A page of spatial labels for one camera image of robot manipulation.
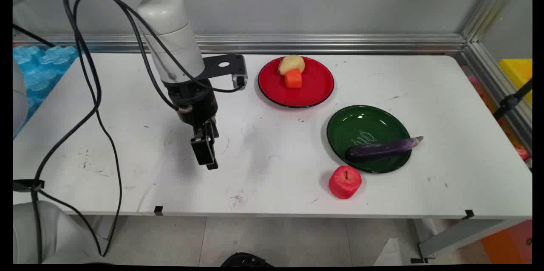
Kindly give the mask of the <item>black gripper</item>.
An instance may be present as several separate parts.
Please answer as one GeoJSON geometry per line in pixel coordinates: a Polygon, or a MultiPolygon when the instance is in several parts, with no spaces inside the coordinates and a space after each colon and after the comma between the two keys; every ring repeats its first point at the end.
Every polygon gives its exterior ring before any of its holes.
{"type": "Polygon", "coordinates": [[[215,139],[219,137],[215,123],[218,103],[212,90],[193,81],[164,83],[172,103],[182,110],[179,118],[193,127],[191,145],[199,165],[208,170],[219,168],[215,155],[215,139]]]}

